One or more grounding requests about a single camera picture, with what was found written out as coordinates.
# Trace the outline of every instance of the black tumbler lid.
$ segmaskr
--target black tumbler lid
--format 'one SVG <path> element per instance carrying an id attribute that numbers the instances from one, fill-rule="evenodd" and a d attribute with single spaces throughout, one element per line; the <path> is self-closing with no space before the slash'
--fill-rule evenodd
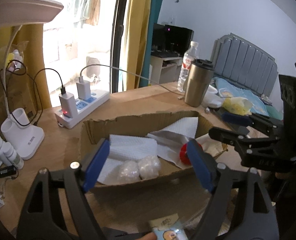
<path id="1" fill-rule="evenodd" d="M 213 63 L 210 60 L 204 60 L 204 59 L 197 58 L 191 64 L 193 64 L 197 67 L 213 70 Z"/>

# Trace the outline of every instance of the power strip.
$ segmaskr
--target power strip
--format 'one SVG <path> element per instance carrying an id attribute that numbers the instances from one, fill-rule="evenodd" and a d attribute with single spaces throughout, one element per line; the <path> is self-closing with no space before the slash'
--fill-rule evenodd
<path id="1" fill-rule="evenodd" d="M 78 116 L 74 118 L 64 115 L 62 109 L 55 112 L 58 125 L 60 127 L 67 127 L 71 129 L 87 115 L 91 114 L 97 107 L 101 106 L 110 98 L 110 93 L 104 90 L 91 91 L 91 98 L 88 100 L 82 100 L 80 98 L 75 99 Z"/>

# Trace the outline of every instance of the sticker packet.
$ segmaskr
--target sticker packet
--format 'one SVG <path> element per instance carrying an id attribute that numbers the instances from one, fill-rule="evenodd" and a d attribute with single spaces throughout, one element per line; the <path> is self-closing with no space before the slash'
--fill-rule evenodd
<path id="1" fill-rule="evenodd" d="M 188 240 L 178 214 L 149 221 L 157 240 Z"/>

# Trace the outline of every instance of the finger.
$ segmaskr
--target finger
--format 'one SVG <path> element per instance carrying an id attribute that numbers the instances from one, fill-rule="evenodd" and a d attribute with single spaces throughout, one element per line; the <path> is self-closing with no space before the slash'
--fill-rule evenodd
<path id="1" fill-rule="evenodd" d="M 157 236 L 154 232 L 150 232 L 149 234 L 146 234 L 145 236 L 139 238 L 138 240 L 157 240 Z"/>

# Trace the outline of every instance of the red object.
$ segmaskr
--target red object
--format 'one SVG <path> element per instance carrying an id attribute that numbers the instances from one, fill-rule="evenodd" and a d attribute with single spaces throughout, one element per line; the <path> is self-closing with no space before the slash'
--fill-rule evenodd
<path id="1" fill-rule="evenodd" d="M 186 143 L 181 147 L 181 150 L 179 153 L 179 158 L 183 164 L 191 165 L 191 162 L 190 162 L 188 155 L 187 155 L 187 144 Z"/>

